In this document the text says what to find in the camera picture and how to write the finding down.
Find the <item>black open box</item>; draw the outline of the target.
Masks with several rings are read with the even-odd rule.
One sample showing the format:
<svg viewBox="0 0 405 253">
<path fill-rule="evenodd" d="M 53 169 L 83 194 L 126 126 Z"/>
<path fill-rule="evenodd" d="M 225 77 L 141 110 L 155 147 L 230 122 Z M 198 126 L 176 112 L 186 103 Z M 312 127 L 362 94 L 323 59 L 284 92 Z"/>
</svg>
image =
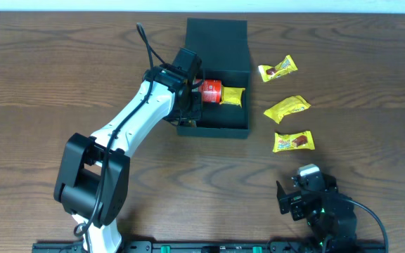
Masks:
<svg viewBox="0 0 405 253">
<path fill-rule="evenodd" d="M 252 67 L 248 48 L 248 22 L 188 18 L 185 47 L 202 59 L 207 79 L 223 86 L 244 88 L 242 105 L 203 103 L 196 126 L 178 126 L 180 136 L 247 138 L 250 132 Z"/>
</svg>

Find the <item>small yellow snack packet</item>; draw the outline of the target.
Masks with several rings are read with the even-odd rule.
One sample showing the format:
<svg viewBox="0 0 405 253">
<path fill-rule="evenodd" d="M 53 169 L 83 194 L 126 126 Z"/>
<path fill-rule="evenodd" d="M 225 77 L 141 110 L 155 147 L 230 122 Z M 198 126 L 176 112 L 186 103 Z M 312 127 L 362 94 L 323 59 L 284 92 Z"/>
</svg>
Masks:
<svg viewBox="0 0 405 253">
<path fill-rule="evenodd" d="M 242 107 L 242 95 L 245 88 L 222 86 L 219 104 L 236 105 Z"/>
</svg>

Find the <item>red snack can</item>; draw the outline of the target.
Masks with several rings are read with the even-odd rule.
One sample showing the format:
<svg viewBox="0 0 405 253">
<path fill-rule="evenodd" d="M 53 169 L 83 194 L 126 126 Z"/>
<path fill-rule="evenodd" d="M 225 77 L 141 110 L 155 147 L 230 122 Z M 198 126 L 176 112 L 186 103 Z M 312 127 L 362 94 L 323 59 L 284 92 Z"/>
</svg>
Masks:
<svg viewBox="0 0 405 253">
<path fill-rule="evenodd" d="M 206 103 L 221 102 L 221 80 L 206 79 L 199 87 L 193 88 L 193 91 L 201 93 L 202 101 Z"/>
</svg>

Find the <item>yellow Apollo cake packet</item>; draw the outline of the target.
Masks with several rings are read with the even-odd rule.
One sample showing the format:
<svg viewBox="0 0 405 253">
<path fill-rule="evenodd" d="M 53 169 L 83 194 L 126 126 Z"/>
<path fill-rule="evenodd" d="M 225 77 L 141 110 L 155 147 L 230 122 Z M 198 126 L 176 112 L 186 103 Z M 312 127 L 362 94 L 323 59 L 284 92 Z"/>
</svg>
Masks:
<svg viewBox="0 0 405 253">
<path fill-rule="evenodd" d="M 275 133 L 273 152 L 278 153 L 286 150 L 314 150 L 314 139 L 310 131 L 297 134 Z"/>
</svg>

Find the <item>yellow Julies snack packet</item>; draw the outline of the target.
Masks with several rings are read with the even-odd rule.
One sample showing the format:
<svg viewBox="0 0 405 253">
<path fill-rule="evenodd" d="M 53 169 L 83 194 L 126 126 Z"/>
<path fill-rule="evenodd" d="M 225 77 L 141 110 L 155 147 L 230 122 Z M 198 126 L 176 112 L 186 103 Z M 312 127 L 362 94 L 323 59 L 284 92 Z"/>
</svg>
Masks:
<svg viewBox="0 0 405 253">
<path fill-rule="evenodd" d="M 290 96 L 264 111 L 264 115 L 280 124 L 282 119 L 296 112 L 309 109 L 311 104 L 301 96 Z"/>
</svg>

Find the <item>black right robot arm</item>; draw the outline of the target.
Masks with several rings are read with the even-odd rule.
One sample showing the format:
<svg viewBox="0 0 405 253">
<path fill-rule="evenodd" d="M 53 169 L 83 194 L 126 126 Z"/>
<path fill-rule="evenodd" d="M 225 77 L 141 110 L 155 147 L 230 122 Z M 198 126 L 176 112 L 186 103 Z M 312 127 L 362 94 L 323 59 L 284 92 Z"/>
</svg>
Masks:
<svg viewBox="0 0 405 253">
<path fill-rule="evenodd" d="M 298 252 L 355 252 L 357 219 L 354 205 L 338 192 L 335 177 L 321 172 L 292 178 L 299 190 L 287 194 L 277 183 L 276 197 L 282 214 L 304 219 L 314 236 Z"/>
</svg>

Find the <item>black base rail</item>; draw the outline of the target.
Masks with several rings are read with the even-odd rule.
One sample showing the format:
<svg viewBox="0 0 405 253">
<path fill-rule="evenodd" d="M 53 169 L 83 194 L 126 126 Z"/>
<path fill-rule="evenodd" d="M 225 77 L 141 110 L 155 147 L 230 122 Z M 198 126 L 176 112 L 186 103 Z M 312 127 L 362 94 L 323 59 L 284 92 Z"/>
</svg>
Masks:
<svg viewBox="0 0 405 253">
<path fill-rule="evenodd" d="M 131 241 L 118 249 L 124 253 L 291 253 L 321 252 L 322 246 L 310 247 L 303 242 L 268 243 L 158 243 Z M 32 253 L 85 253 L 83 242 L 34 243 Z"/>
</svg>

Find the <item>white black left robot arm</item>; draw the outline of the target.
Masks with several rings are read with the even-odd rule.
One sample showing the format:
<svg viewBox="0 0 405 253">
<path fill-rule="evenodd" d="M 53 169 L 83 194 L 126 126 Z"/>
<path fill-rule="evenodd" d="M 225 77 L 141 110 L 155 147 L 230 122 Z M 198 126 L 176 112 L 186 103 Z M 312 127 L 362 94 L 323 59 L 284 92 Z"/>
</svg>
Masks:
<svg viewBox="0 0 405 253">
<path fill-rule="evenodd" d="M 90 136 L 73 134 L 63 152 L 54 199 L 77 222 L 73 233 L 87 252 L 117 252 L 116 217 L 127 196 L 130 159 L 150 130 L 177 110 L 196 104 L 193 82 L 200 67 L 162 64 L 145 72 L 137 94 Z"/>
</svg>

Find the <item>yellow chocolate cake packet top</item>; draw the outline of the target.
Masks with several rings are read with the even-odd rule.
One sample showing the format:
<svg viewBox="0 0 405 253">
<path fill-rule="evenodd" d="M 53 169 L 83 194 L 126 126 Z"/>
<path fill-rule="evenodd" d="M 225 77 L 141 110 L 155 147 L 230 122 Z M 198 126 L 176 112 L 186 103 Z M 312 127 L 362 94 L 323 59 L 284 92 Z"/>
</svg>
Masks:
<svg viewBox="0 0 405 253">
<path fill-rule="evenodd" d="M 275 66 L 271 65 L 259 65 L 259 73 L 263 82 L 269 82 L 273 79 L 277 79 L 284 75 L 290 74 L 298 70 L 294 60 L 290 55 L 287 55 L 284 60 Z"/>
</svg>

